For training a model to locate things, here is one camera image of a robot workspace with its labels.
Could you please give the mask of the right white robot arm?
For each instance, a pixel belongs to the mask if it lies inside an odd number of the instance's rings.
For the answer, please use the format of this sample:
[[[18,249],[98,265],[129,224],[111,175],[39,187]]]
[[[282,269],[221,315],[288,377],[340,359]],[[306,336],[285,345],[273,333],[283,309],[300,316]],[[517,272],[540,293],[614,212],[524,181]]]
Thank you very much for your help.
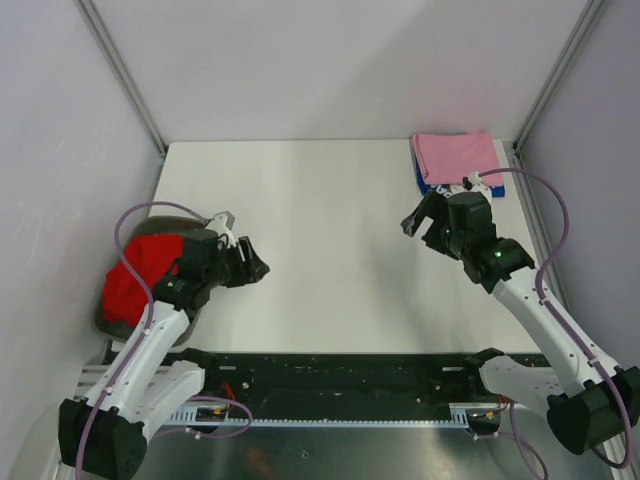
[[[622,434],[639,419],[639,370],[622,368],[577,326],[546,286],[535,284],[533,258],[514,239],[496,233],[489,199],[464,191],[446,198],[427,193],[401,227],[432,250],[463,264],[469,279],[501,303],[523,326],[549,369],[517,364],[493,348],[472,356],[461,376],[473,401],[504,394],[547,420],[569,452],[581,455]]]

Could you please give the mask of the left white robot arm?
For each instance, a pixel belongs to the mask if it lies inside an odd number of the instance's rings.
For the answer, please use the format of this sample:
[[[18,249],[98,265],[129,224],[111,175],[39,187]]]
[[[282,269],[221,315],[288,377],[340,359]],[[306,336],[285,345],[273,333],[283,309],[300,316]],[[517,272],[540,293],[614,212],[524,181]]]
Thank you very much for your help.
[[[130,479],[161,426],[187,400],[207,400],[221,387],[221,376],[206,365],[178,360],[153,379],[193,315],[217,287],[259,282],[269,266],[250,239],[229,230],[191,232],[182,253],[146,294],[148,303],[124,348],[107,372],[79,400],[59,407],[58,442],[64,464],[76,476]]]

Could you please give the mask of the folded pink t shirt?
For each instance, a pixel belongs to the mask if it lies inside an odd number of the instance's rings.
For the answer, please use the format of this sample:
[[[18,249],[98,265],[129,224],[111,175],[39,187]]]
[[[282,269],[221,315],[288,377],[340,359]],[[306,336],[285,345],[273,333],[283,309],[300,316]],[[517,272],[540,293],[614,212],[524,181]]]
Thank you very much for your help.
[[[429,186],[460,184],[471,172],[482,173],[500,167],[494,140],[486,132],[419,133],[411,142],[419,178]]]

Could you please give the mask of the folded blue printed t shirt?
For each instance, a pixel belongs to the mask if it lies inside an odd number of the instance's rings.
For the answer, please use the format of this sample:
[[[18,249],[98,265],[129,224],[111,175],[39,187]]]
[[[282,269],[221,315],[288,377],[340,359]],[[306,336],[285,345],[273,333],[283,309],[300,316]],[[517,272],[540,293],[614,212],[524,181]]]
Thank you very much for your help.
[[[461,185],[449,185],[449,184],[440,184],[440,185],[430,185],[427,184],[422,176],[422,172],[421,172],[421,168],[419,166],[419,161],[418,161],[418,157],[417,154],[415,152],[412,152],[412,161],[413,161],[413,167],[414,167],[414,173],[415,173],[415,177],[416,177],[416,183],[417,183],[417,187],[418,190],[420,192],[420,194],[422,196],[425,196],[426,194],[428,194],[430,191],[435,191],[438,194],[444,196],[444,197],[450,197],[452,196],[454,193],[457,193],[460,188]],[[506,190],[504,186],[497,186],[497,187],[491,187],[491,197],[492,198],[504,198],[506,195]]]

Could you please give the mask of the dark green plastic bin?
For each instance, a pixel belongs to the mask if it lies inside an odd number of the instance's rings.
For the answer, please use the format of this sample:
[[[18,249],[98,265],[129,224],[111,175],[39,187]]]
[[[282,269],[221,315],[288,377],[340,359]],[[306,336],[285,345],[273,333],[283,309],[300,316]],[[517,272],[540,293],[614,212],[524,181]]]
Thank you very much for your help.
[[[152,288],[166,272],[177,271],[173,261],[182,253],[183,237],[200,226],[194,219],[176,216],[150,217],[136,225],[124,254],[146,287]],[[142,319],[146,304],[143,286],[118,261],[105,276],[95,326],[111,339],[125,341]]]

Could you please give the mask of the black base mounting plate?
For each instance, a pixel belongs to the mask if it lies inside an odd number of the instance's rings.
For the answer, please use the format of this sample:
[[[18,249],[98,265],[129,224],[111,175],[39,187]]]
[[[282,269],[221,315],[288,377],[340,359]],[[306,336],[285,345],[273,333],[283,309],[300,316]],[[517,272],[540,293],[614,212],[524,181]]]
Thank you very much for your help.
[[[464,354],[219,353],[203,363],[203,394],[255,419],[434,420],[450,404],[505,407]]]

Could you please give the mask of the right aluminium table rail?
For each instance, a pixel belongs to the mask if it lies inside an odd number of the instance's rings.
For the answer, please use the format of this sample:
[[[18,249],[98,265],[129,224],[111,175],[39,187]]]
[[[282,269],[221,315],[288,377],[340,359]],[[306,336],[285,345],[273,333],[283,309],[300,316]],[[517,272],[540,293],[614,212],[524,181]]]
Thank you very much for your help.
[[[511,168],[523,170],[523,173],[512,173],[515,189],[518,199],[524,212],[525,222],[532,238],[534,251],[539,264],[542,264],[549,257],[552,258],[551,264],[544,273],[545,281],[549,285],[550,291],[556,296],[563,307],[567,307],[567,296],[565,289],[560,280],[558,269],[555,261],[559,258],[560,240],[565,232],[565,213],[566,207],[557,189],[550,181],[538,178],[535,174],[525,169],[523,161],[513,147],[507,150],[507,161]],[[542,197],[549,197],[555,204],[554,212],[558,214],[560,219],[560,234],[557,240],[553,240],[548,232],[545,216],[539,206],[538,190],[542,191]]]

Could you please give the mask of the right aluminium frame post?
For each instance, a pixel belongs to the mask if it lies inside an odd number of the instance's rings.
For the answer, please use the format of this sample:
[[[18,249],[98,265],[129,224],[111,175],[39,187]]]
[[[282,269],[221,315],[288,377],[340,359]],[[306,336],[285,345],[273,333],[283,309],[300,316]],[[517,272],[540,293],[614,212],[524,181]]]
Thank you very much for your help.
[[[563,80],[569,74],[573,64],[577,61],[609,5],[610,1],[606,0],[589,0],[586,2],[541,91],[513,140],[512,146],[516,152],[521,151],[526,144],[530,134],[559,90]]]

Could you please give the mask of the aluminium frame post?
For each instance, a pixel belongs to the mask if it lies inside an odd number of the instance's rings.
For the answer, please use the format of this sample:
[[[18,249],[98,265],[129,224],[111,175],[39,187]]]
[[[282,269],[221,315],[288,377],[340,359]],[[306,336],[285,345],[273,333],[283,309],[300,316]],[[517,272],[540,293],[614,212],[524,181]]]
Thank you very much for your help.
[[[606,0],[589,0],[586,2],[541,91],[513,140],[512,146],[516,152],[521,151],[526,144],[530,134],[559,90],[563,80],[569,74],[573,64],[577,61],[609,5],[610,1]]]
[[[74,4],[155,150],[161,158],[165,158],[168,146],[163,140],[160,130],[156,126],[151,112],[130,75],[106,24],[102,20],[95,2],[91,0],[75,0]]]

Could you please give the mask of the left aluminium frame post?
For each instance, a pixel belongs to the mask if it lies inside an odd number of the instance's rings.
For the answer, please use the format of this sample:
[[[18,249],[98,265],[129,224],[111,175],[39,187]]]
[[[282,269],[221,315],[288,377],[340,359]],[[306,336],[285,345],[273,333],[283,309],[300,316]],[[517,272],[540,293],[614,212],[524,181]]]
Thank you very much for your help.
[[[156,126],[151,112],[130,75],[106,24],[102,20],[95,2],[91,0],[75,0],[74,4],[155,150],[161,158],[165,158],[168,146],[163,140],[160,130]]]

